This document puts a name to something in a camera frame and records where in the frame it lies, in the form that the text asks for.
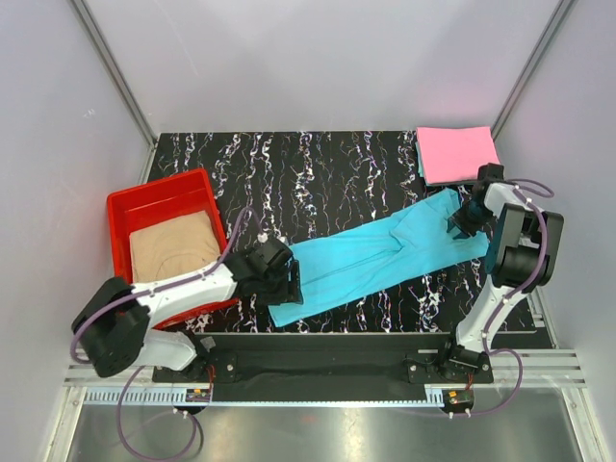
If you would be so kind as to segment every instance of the red plastic bin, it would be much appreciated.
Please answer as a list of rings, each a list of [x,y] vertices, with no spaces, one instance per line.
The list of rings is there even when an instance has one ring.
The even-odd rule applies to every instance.
[[[107,213],[114,256],[114,272],[128,283],[133,282],[133,265],[129,236],[132,232],[195,212],[205,211],[210,218],[220,252],[227,246],[208,173],[203,168],[114,192],[107,197]],[[169,318],[158,329],[185,321],[203,313],[226,308],[236,299],[193,308]]]

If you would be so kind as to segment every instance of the black marble surface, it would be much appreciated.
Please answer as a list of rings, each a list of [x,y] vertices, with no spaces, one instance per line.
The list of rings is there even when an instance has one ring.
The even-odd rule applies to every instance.
[[[417,165],[414,132],[162,134],[149,180],[204,167],[227,234],[242,207],[251,205],[267,231],[299,243],[387,217],[440,191],[425,185]],[[462,197],[470,190],[455,189]],[[247,223],[237,246],[256,237],[254,223]],[[484,280],[482,261],[473,260],[283,328],[250,298],[185,327],[195,333],[450,331]],[[526,302],[502,329],[535,330]]]

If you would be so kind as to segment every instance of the white wall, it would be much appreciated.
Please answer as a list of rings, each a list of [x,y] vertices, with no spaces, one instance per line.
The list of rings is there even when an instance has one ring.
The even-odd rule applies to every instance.
[[[546,287],[558,339],[574,347],[616,456],[616,2],[577,2],[497,139],[509,177],[544,181],[565,216]]]
[[[557,0],[87,0],[154,131],[491,125]]]
[[[111,271],[106,196],[146,145],[66,0],[4,0],[0,63],[0,447],[32,462],[70,323]]]

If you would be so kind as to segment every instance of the pink cloth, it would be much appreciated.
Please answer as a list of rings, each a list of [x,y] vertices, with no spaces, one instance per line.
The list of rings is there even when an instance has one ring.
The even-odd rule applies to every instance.
[[[423,177],[428,185],[476,180],[479,167],[500,164],[490,127],[417,129]]]

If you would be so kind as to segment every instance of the light blue garment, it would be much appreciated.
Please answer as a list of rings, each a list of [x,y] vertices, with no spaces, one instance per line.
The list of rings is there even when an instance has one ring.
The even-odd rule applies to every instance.
[[[435,270],[483,257],[484,233],[454,240],[447,218],[460,208],[443,190],[388,218],[291,246],[299,261],[303,305],[271,306],[277,326],[301,320]]]

